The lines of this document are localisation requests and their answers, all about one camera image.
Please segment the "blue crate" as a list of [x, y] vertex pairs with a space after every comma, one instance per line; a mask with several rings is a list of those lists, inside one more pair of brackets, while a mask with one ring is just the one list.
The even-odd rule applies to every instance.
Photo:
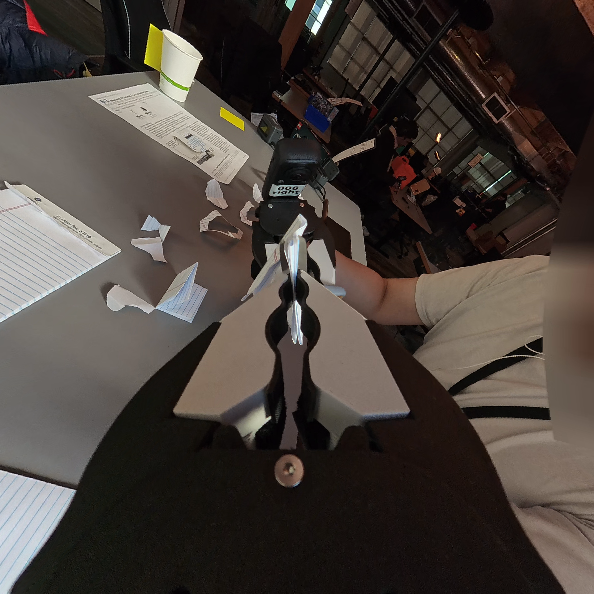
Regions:
[[316, 92], [308, 98], [308, 106], [305, 109], [304, 119], [314, 128], [325, 133], [337, 114], [338, 108], [322, 93]]

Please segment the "small grey box yellow label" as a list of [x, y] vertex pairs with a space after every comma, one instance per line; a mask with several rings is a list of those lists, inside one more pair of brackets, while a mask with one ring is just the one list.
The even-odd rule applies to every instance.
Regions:
[[257, 132], [269, 145], [277, 145], [284, 138], [284, 131], [276, 115], [263, 114], [257, 126]]

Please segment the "lined paper pad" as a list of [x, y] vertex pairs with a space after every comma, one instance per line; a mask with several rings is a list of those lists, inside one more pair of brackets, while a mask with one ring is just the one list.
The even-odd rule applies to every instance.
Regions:
[[9, 593], [54, 532], [75, 490], [1, 471], [1, 593]]

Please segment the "person's right forearm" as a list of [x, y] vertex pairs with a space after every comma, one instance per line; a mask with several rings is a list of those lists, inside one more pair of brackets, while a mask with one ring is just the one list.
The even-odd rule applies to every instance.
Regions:
[[336, 283], [346, 302], [366, 319], [381, 325], [423, 325], [415, 302], [419, 278], [383, 278], [336, 252]]

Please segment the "white lined legal pad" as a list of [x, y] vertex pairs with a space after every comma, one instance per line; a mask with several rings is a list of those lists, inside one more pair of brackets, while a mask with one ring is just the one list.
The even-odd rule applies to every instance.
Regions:
[[30, 187], [1, 190], [1, 321], [121, 249]]

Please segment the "lined paper strip scrap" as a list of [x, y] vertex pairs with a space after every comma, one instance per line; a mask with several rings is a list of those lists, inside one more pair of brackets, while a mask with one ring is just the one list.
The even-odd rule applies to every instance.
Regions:
[[232, 225], [218, 210], [211, 211], [201, 219], [199, 228], [200, 232], [217, 232], [237, 240], [240, 240], [243, 236], [243, 231]]

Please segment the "metal ventilation duct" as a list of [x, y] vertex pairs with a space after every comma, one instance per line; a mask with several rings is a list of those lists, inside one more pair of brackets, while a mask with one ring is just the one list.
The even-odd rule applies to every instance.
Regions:
[[510, 66], [491, 52], [486, 34], [464, 25], [450, 29], [440, 48], [456, 77], [484, 116], [505, 135], [531, 169], [552, 181], [567, 180], [576, 156], [566, 141], [525, 93]]

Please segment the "white paper tag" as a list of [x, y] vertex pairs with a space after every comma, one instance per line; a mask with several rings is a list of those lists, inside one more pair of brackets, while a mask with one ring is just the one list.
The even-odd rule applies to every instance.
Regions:
[[339, 152], [337, 155], [332, 157], [332, 161], [335, 164], [339, 162], [354, 157], [356, 155], [368, 152], [375, 147], [376, 138], [371, 138], [370, 140], [364, 141], [360, 144], [356, 144], [348, 149]]

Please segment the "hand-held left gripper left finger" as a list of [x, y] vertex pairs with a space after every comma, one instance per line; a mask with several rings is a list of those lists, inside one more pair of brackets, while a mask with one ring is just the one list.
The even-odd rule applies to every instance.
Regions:
[[289, 334], [291, 283], [267, 287], [222, 319], [174, 407], [174, 415], [233, 426], [250, 449], [278, 449], [286, 402], [278, 344]]

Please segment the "white paper cup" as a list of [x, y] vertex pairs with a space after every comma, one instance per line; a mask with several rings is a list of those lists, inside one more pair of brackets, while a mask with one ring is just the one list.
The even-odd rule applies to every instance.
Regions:
[[183, 103], [203, 57], [176, 33], [164, 29], [162, 34], [159, 87], [171, 99]]

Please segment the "narrow lined paper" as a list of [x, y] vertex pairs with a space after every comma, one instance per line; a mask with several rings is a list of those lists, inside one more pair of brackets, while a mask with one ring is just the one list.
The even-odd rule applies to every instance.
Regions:
[[249, 296], [255, 295], [265, 286], [269, 285], [273, 280], [278, 269], [287, 275], [291, 281], [292, 299], [290, 301], [290, 308], [287, 312], [287, 320], [290, 321], [289, 327], [291, 330], [292, 341], [294, 344], [303, 344], [303, 332], [301, 328], [302, 307], [298, 303], [298, 295], [296, 286], [298, 284], [298, 240], [297, 236], [303, 236], [307, 228], [307, 220], [302, 214], [298, 214], [293, 223], [289, 226], [286, 233], [279, 241], [280, 246], [280, 261], [277, 263], [265, 262], [262, 269], [256, 276], [250, 286], [247, 294], [242, 297], [241, 301], [245, 301]]

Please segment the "grey desk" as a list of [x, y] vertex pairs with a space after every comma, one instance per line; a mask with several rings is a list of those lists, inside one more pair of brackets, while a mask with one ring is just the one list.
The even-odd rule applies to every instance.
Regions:
[[[199, 231], [214, 208], [211, 178], [90, 96], [149, 83], [155, 72], [104, 75], [1, 87], [1, 181], [23, 183], [100, 233], [121, 253], [1, 323], [1, 467], [75, 488], [103, 436], [143, 384], [212, 322], [241, 304], [252, 278], [251, 231], [239, 212], [262, 183], [272, 148], [223, 120], [239, 112], [199, 82], [183, 107], [247, 153], [223, 187], [223, 216], [240, 241]], [[170, 231], [167, 263], [131, 245]], [[156, 310], [174, 278], [198, 263], [207, 289], [192, 323]], [[147, 301], [111, 311], [120, 285]]]

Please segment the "black chair white piping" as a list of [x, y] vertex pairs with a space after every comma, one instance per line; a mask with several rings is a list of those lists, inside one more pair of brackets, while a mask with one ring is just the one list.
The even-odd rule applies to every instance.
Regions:
[[149, 26], [179, 32], [185, 1], [100, 1], [104, 75], [150, 71], [144, 63]]

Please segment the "yellow sticky note pad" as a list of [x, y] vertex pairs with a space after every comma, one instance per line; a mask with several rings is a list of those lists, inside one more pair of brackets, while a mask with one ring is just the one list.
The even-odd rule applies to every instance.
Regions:
[[144, 64], [161, 71], [161, 54], [163, 47], [163, 32], [153, 24], [149, 25], [147, 43], [145, 47]]

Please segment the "folded lined paper booklet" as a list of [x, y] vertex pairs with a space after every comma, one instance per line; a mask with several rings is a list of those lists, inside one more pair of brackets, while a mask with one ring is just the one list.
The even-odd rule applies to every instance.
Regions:
[[156, 310], [192, 323], [207, 289], [195, 282], [198, 263], [180, 272], [165, 292]]

